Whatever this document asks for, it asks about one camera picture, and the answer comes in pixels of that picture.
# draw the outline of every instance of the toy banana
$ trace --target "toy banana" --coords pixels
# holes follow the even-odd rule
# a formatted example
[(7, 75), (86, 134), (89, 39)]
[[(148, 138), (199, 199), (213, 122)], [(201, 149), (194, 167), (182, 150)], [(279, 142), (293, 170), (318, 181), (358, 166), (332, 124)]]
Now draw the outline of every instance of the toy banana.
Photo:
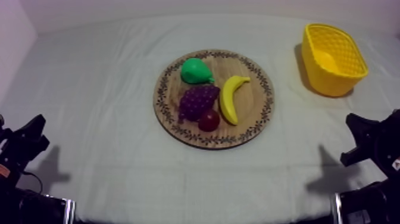
[(249, 82), (250, 77), (232, 76), (224, 84), (220, 93), (220, 107), (222, 114), (233, 125), (238, 124), (238, 115), (236, 115), (235, 106), (233, 105), (233, 93), (244, 82)]

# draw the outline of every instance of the table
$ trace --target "table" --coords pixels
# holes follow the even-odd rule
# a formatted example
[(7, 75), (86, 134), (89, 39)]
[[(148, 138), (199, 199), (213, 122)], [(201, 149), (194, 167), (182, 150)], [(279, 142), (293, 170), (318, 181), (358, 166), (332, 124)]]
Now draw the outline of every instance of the table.
[[(348, 113), (386, 118), (400, 106), (400, 41), (331, 23), (357, 42), (370, 74), (344, 98), (307, 89), (299, 53), (311, 21), (266, 15), (150, 17), (39, 36), (0, 112), (16, 129), (47, 119), (51, 145), (29, 164), (45, 193), (81, 217), (129, 223), (265, 223), (329, 211), (329, 195), (385, 176), (371, 161), (344, 169), (355, 146)], [(152, 108), (157, 77), (188, 52), (228, 49), (272, 80), (272, 120), (253, 141), (203, 151), (172, 138)], [(30, 177), (19, 186), (38, 189)]]

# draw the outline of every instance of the wooden plate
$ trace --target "wooden plate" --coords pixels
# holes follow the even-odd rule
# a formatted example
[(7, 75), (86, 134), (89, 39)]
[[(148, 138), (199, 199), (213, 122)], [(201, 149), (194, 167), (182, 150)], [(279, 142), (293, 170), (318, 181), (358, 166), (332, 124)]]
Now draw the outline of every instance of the wooden plate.
[[(234, 104), (239, 120), (237, 126), (228, 124), (219, 110), (219, 100), (214, 103), (221, 123), (213, 132), (199, 130), (197, 122), (178, 122), (179, 101), (193, 85), (182, 82), (180, 71), (188, 58), (200, 58), (212, 71), (215, 86), (222, 88), (230, 76), (248, 76), (234, 94)], [(194, 147), (219, 150), (235, 147), (256, 137), (271, 119), (274, 92), (270, 79), (252, 60), (240, 54), (217, 49), (196, 51), (171, 63), (157, 80), (153, 106), (155, 115), (164, 129), (178, 140)]]

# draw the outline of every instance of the floral border pattern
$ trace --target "floral border pattern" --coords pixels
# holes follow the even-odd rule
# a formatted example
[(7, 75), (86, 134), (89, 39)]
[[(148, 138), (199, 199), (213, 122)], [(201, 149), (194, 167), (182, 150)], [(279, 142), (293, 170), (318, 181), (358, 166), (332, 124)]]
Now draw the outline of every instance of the floral border pattern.
[(157, 89), (157, 102), (156, 106), (159, 107), (161, 114), (164, 116), (165, 121), (167, 121), (170, 125), (172, 125), (171, 130), (175, 133), (178, 134), (185, 139), (189, 141), (199, 141), (205, 146), (208, 146), (208, 144), (233, 144), (233, 143), (244, 143), (257, 135), (259, 132), (261, 132), (261, 128), (267, 121), (270, 120), (271, 113), (272, 113), (272, 105), (274, 103), (273, 100), (273, 91), (270, 87), (270, 83), (268, 82), (268, 79), (262, 74), (262, 71), (258, 66), (255, 66), (251, 61), (249, 61), (245, 57), (239, 56), (239, 54), (233, 53), (233, 52), (220, 52), (220, 51), (205, 51), (199, 54), (196, 54), (194, 58), (200, 58), (204, 59), (209, 56), (212, 57), (221, 57), (221, 58), (238, 58), (239, 61), (244, 64), (251, 72), (256, 74), (256, 77), (258, 81), (260, 82), (261, 87), (264, 90), (264, 93), (267, 96), (267, 99), (264, 102), (264, 105), (262, 107), (262, 110), (260, 112), (260, 120), (257, 120), (253, 126), (250, 126), (247, 128), (247, 130), (244, 133), (239, 134), (238, 137), (236, 136), (210, 136), (210, 137), (203, 137), (200, 134), (194, 134), (188, 129), (183, 129), (180, 127), (180, 125), (172, 125), (176, 119), (172, 116), (170, 106), (165, 102), (166, 95), (165, 93), (168, 90), (168, 82), (169, 82), (169, 77), (171, 76), (173, 71), (177, 71), (180, 66), (188, 59), (188, 58), (193, 58), (193, 57), (188, 57), (185, 58), (185, 60), (179, 60), (177, 63), (174, 65), (168, 67), (165, 72), (163, 77), (160, 80), (160, 87)]

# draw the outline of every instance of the plastic basket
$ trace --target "plastic basket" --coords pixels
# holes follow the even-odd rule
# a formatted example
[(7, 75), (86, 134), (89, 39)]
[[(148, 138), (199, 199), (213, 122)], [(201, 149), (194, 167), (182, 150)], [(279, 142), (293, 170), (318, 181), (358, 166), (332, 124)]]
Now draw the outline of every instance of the plastic basket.
[(305, 27), (302, 56), (311, 86), (323, 95), (345, 95), (368, 74), (351, 36), (326, 24)]

